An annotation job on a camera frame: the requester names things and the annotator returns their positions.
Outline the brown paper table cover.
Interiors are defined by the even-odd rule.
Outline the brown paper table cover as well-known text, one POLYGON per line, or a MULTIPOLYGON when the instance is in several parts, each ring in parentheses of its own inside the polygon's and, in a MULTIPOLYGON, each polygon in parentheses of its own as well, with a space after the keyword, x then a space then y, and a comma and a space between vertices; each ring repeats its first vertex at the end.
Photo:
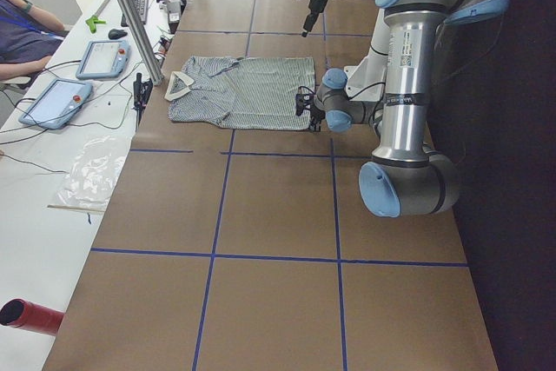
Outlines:
POLYGON ((496 369, 452 213, 365 208, 370 128, 172 123, 163 95, 46 369, 496 369))

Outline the aluminium frame post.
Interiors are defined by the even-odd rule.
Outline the aluminium frame post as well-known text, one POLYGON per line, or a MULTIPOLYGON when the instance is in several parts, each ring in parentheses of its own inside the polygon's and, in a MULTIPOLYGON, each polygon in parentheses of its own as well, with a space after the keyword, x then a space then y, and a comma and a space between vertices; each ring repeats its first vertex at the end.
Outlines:
POLYGON ((123 14, 126 16, 127 24, 136 42, 136 47, 139 50, 142 61, 147 67, 152 83, 155 86, 160 85, 163 80, 163 74, 133 1, 117 0, 117 2, 120 5, 123 14))

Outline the far blue teach pendant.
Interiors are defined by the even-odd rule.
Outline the far blue teach pendant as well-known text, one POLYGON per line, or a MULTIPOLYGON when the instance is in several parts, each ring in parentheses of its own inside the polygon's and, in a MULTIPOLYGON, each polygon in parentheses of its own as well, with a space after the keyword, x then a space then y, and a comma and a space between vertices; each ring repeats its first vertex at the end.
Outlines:
POLYGON ((129 43, 125 40, 90 41, 76 71, 79 80, 114 79, 127 67, 129 43))

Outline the black computer mouse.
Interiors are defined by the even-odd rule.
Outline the black computer mouse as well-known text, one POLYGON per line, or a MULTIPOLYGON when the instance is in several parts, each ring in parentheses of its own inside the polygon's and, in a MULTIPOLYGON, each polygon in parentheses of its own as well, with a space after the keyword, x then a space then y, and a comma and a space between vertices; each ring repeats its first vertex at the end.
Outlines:
POLYGON ((121 30, 121 29, 112 29, 109 31, 108 33, 108 38, 109 40, 117 40, 117 39, 121 39, 124 36, 127 36, 128 33, 126 30, 121 30))

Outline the clear plastic bag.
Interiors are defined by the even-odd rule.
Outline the clear plastic bag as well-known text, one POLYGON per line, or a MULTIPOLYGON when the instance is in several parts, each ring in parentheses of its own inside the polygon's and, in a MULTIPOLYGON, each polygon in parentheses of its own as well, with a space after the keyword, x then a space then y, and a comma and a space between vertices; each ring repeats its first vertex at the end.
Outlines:
POLYGON ((49 208, 103 213, 129 152, 130 139, 91 137, 77 153, 49 208))

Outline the near blue teach pendant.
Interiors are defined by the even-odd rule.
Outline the near blue teach pendant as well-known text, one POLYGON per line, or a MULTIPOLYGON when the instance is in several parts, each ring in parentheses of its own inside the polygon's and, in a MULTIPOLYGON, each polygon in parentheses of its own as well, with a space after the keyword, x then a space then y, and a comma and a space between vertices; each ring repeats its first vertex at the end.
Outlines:
POLYGON ((28 126, 60 129, 85 104, 92 90, 91 83, 57 78, 19 116, 18 121, 28 126))

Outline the navy white striped polo shirt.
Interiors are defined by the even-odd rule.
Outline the navy white striped polo shirt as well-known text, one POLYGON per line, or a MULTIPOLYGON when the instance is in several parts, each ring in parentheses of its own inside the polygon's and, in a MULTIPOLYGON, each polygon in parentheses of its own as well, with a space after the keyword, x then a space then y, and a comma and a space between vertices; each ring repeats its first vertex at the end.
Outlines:
POLYGON ((192 56, 182 67, 189 92, 172 100, 169 120, 206 122, 223 129, 301 131, 309 115, 296 115, 295 95, 315 83, 311 57, 192 56))

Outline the green plastic tool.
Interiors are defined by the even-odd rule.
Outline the green plastic tool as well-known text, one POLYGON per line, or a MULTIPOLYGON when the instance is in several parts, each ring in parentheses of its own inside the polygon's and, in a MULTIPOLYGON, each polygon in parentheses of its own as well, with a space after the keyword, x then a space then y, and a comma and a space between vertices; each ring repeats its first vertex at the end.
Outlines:
POLYGON ((88 26, 89 31, 92 34, 95 34, 97 32, 97 26, 98 25, 106 24, 106 22, 104 20, 102 20, 100 17, 98 17, 97 15, 93 15, 93 16, 89 17, 85 21, 85 23, 88 26))

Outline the seated person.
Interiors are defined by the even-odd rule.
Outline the seated person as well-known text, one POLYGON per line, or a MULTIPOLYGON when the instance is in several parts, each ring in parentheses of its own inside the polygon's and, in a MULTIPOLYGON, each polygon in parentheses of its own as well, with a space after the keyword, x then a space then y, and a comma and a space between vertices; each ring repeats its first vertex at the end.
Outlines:
POLYGON ((64 31, 59 18, 29 0, 1 0, 1 80, 44 70, 64 31))

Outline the red cardboard tube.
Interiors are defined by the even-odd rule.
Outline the red cardboard tube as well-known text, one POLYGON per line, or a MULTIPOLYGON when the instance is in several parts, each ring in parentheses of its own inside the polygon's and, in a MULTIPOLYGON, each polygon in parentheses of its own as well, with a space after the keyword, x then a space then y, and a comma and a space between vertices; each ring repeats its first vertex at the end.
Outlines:
POLYGON ((56 336, 64 313, 23 299, 8 301, 1 308, 1 324, 44 335, 56 336))

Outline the blue teach pendant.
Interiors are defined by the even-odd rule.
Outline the blue teach pendant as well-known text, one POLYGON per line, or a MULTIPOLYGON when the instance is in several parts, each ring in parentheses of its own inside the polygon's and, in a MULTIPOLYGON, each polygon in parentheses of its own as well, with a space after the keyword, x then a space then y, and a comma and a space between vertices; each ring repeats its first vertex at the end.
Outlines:
POLYGON ((28 126, 60 129, 85 104, 92 90, 91 83, 57 78, 19 116, 18 121, 28 126))
POLYGON ((129 43, 125 40, 90 41, 76 71, 79 80, 114 79, 127 67, 129 43))

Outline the black keyboard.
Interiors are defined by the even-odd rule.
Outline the black keyboard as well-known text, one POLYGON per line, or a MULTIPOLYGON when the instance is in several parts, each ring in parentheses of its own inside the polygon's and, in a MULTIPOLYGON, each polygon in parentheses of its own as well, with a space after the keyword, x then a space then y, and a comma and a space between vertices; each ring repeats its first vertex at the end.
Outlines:
POLYGON ((148 20, 149 0, 132 0, 142 23, 148 20))

